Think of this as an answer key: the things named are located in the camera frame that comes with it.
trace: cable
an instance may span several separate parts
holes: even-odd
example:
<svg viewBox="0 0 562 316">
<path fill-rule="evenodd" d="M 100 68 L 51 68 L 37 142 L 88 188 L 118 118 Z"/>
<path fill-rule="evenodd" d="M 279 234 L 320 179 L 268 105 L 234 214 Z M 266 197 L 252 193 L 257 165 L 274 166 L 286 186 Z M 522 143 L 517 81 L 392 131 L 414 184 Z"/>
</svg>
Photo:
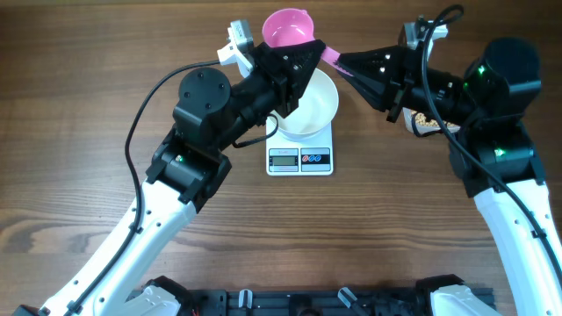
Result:
<svg viewBox="0 0 562 316">
<path fill-rule="evenodd" d="M 453 11 L 459 11 L 457 15 L 452 18 L 445 19 L 449 14 Z M 460 4 L 454 4 L 447 9 L 443 10 L 437 18 L 435 18 L 434 23 L 428 29 L 428 33 L 426 34 L 423 46 L 423 54 L 421 54 L 421 83 L 423 84 L 423 92 L 425 94 L 426 101 L 428 103 L 429 109 L 433 113 L 434 120 L 437 122 L 439 127 L 443 130 L 443 134 L 451 145 L 456 148 L 464 157 L 466 157 L 472 165 L 478 168 L 481 172 L 485 173 L 488 177 L 490 177 L 502 190 L 504 190 L 521 208 L 521 211 L 525 215 L 525 217 L 529 220 L 530 224 L 533 226 L 533 229 L 537 233 L 537 237 L 543 243 L 544 250 L 548 255 L 549 259 L 551 260 L 552 267 L 558 277 L 558 284 L 562 288 L 562 269 L 560 268 L 560 263 L 558 262 L 556 256 L 554 255 L 554 251 L 552 250 L 552 246 L 549 241 L 546 239 L 546 235 L 543 233 L 543 228 L 538 225 L 537 220 L 533 217 L 530 213 L 529 209 L 525 205 L 525 203 L 496 175 L 494 175 L 490 170 L 486 168 L 482 163 L 480 163 L 474 156 L 468 152 L 452 135 L 449 131 L 447 126 L 445 126 L 439 112 L 437 111 L 436 105 L 433 103 L 433 99 L 431 98 L 431 91 L 429 90 L 429 83 L 428 83 L 428 50 L 429 50 L 429 41 L 433 36 L 433 32 L 439 25 L 449 24 L 450 22 L 454 22 L 458 20 L 460 17 L 463 16 L 465 13 L 465 9 Z"/>
<path fill-rule="evenodd" d="M 150 101 L 150 98 L 155 94 L 158 88 L 160 88 L 172 76 L 192 68 L 212 66 L 212 65 L 217 65 L 219 63 L 220 63 L 219 61 L 199 62 L 188 66 L 183 66 L 181 68 L 178 68 L 170 72 L 169 74 L 164 76 L 162 80 L 160 80 L 160 82 L 158 82 L 154 88 L 152 88 L 152 90 L 148 93 L 147 97 L 140 105 L 139 111 L 137 112 L 137 115 L 134 117 L 133 123 L 131 124 L 131 129 L 129 130 L 129 134 L 126 136 L 126 141 L 125 141 L 126 164 L 129 167 L 129 170 L 131 170 L 131 176 L 133 177 L 133 184 L 134 184 L 134 193 L 137 199 L 137 207 L 136 207 L 136 212 L 134 214 L 134 222 L 129 227 L 130 228 L 129 234 L 126 236 L 125 240 L 121 244 L 121 247 L 119 247 L 113 258 L 107 263 L 107 265 L 99 273 L 99 275 L 96 276 L 94 281 L 88 286 L 88 288 L 82 293 L 82 295 L 80 295 L 80 297 L 76 300 L 76 302 L 74 302 L 74 304 L 72 304 L 72 306 L 68 308 L 64 316 L 71 316 L 73 313 L 78 312 L 81 309 L 82 302 L 92 293 L 92 291 L 94 291 L 94 289 L 102 281 L 102 279 L 104 279 L 105 275 L 107 275 L 109 270 L 115 265 L 115 262 L 117 262 L 117 260 L 121 257 L 121 255 L 123 255 L 127 246 L 131 243 L 131 240 L 133 239 L 134 235 L 137 233 L 142 216 L 142 191 L 141 191 L 141 184 L 139 183 L 139 177 L 137 176 L 137 171 L 134 168 L 133 161 L 131 160 L 131 153 L 129 151 L 129 147 L 131 146 L 131 139 L 133 138 L 134 129 L 137 127 L 137 124 L 139 123 L 139 119 L 141 118 L 141 115 L 144 112 L 144 108 L 147 107 L 148 101 Z"/>
<path fill-rule="evenodd" d="M 267 116 L 270 117 L 270 118 L 274 118 L 274 119 L 275 119 L 275 129 L 273 129 L 273 132 L 271 132 L 271 133 L 269 133 L 269 134 L 267 134 L 267 135 L 265 135 L 265 136 L 258 137 L 258 138 L 253 139 L 253 140 L 246 140 L 246 141 L 243 141 L 243 142 L 238 143 L 238 144 L 236 144 L 236 142 L 233 141 L 233 142 L 232 142 L 232 147 L 234 147 L 234 148 L 243 148 L 243 147 L 246 147 L 246 146 L 254 145 L 254 144 L 257 144 L 257 143 L 260 142 L 260 141 L 267 140 L 269 137 L 275 135 L 275 133 L 277 133 L 277 130 L 279 129 L 279 120 L 278 120 L 277 117 L 276 117 L 275 115 L 273 115 L 273 114 L 268 114 Z"/>
</svg>

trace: pink handle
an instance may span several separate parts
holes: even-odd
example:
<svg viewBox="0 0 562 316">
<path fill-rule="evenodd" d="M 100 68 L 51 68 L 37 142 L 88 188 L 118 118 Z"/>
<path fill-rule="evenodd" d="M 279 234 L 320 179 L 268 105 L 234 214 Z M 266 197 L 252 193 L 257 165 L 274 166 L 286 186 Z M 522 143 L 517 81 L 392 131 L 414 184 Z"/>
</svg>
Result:
<svg viewBox="0 0 562 316">
<path fill-rule="evenodd" d="M 322 60 L 327 62 L 330 66 L 336 68 L 337 70 L 343 72 L 346 75 L 352 75 L 349 72 L 343 70 L 343 68 L 337 66 L 338 58 L 340 58 L 340 53 L 336 52 L 332 47 L 326 47 L 324 53 L 322 53 Z"/>
</svg>

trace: white bracket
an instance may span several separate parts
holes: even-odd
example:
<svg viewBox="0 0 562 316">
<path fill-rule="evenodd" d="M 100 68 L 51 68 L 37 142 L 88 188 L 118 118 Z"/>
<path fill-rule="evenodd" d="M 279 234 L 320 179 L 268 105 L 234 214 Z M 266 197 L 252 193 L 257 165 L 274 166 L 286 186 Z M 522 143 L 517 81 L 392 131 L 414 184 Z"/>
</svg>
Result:
<svg viewBox="0 0 562 316">
<path fill-rule="evenodd" d="M 240 75 L 247 77 L 254 70 L 254 61 L 247 51 L 254 45 L 245 20 L 234 21 L 228 27 L 228 44 L 217 51 L 220 65 L 238 64 Z"/>
</svg>

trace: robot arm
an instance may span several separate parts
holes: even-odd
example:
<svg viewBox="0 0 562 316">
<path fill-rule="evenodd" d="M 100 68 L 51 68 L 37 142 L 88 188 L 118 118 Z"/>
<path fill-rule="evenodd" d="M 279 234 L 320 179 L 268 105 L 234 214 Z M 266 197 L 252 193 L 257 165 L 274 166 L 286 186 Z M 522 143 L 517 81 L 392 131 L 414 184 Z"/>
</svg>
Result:
<svg viewBox="0 0 562 316">
<path fill-rule="evenodd" d="M 82 270 L 38 314 L 68 314 L 75 300 L 113 258 L 134 214 L 140 212 L 139 229 L 126 252 L 70 314 L 176 315 L 181 302 L 169 293 L 154 294 L 156 288 L 126 299 L 168 241 L 193 220 L 222 184 L 231 165 L 221 151 L 252 126 L 265 124 L 271 111 L 286 117 L 296 110 L 325 47 L 315 40 L 296 47 L 272 49 L 262 44 L 251 48 L 249 58 L 255 61 L 252 71 L 232 87 L 215 68 L 200 68 L 186 75 L 173 111 L 176 123 L 156 150 L 142 184 L 144 209 L 136 210 L 133 201 Z M 244 55 L 234 57 L 248 61 Z"/>
<path fill-rule="evenodd" d="M 340 75 L 371 107 L 388 111 L 390 122 L 396 122 L 403 107 L 433 118 L 420 74 L 424 43 L 418 40 L 415 46 L 414 38 L 422 33 L 423 25 L 420 20 L 405 25 L 398 46 L 342 54 L 338 60 L 353 76 Z M 497 39 L 467 69 L 464 78 L 429 69 L 428 81 L 443 120 L 461 126 L 455 135 L 457 141 L 515 192 L 543 228 L 537 232 L 496 182 L 450 146 L 453 170 L 494 236 L 517 311 L 521 315 L 561 314 L 561 276 L 554 262 L 559 264 L 562 248 L 551 219 L 542 163 L 521 122 L 541 88 L 534 47 L 521 39 Z M 553 254 L 547 252 L 541 239 L 548 241 Z M 451 307 L 466 307 L 468 300 L 451 295 L 454 292 L 436 289 L 426 297 L 434 314 L 453 314 Z"/>
</svg>

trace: white scale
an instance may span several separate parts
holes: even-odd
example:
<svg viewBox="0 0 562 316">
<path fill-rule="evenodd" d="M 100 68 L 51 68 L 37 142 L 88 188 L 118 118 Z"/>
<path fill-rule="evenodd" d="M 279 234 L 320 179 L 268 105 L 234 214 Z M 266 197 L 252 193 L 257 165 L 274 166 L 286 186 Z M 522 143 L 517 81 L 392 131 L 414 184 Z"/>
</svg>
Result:
<svg viewBox="0 0 562 316">
<path fill-rule="evenodd" d="M 267 120 L 266 133 L 274 128 L 275 123 Z M 329 176 L 334 172 L 331 123 L 305 139 L 289 140 L 277 131 L 265 142 L 265 169 L 270 176 Z"/>
</svg>

